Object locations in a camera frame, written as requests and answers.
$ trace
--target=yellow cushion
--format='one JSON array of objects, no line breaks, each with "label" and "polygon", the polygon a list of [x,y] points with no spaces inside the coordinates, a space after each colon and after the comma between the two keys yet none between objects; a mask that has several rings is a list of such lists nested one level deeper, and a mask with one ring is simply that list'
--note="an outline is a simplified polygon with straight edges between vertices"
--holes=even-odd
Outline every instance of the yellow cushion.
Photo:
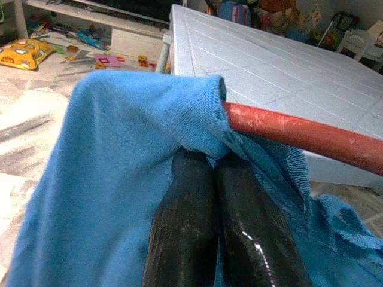
[{"label": "yellow cushion", "polygon": [[34,70],[54,48],[47,42],[17,40],[0,48],[0,65],[23,70]]}]

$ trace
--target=tiled floor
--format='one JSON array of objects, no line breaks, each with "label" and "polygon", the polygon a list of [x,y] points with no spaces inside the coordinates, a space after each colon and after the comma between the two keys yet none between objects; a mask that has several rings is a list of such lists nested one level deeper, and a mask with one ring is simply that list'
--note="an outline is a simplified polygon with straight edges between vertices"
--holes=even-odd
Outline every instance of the tiled floor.
[{"label": "tiled floor", "polygon": [[[94,67],[53,54],[38,71],[0,66],[0,282],[10,265],[25,205],[39,181],[60,132],[76,83]],[[124,69],[142,69],[128,59]],[[383,198],[368,188],[316,183],[313,195],[334,194],[355,206],[376,235],[383,237]]]}]

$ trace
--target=red pipe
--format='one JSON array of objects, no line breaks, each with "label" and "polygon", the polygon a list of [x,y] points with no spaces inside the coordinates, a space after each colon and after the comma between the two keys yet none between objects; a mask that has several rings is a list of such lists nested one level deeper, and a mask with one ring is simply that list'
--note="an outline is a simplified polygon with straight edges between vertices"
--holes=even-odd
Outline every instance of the red pipe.
[{"label": "red pipe", "polygon": [[383,176],[383,141],[265,109],[224,103],[233,129],[282,142]]}]

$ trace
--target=backpack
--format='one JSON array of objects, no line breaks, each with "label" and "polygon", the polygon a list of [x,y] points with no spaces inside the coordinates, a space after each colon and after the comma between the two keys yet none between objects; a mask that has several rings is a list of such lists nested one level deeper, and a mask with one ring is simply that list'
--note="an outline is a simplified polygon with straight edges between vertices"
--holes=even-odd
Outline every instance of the backpack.
[{"label": "backpack", "polygon": [[251,26],[250,9],[246,5],[236,2],[223,2],[220,6],[219,18],[226,19],[235,23]]}]

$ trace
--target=blue fabric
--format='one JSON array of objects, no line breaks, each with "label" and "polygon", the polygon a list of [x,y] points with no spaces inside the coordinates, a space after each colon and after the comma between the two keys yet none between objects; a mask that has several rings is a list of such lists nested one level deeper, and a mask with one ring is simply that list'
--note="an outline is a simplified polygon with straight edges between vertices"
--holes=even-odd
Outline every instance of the blue fabric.
[{"label": "blue fabric", "polygon": [[[151,220],[181,146],[213,163],[231,149],[253,164],[314,286],[383,286],[383,240],[351,206],[310,197],[300,150],[231,130],[225,94],[218,76],[104,71],[83,79],[28,205],[8,286],[141,286]],[[224,286],[219,266],[216,287]]]}]

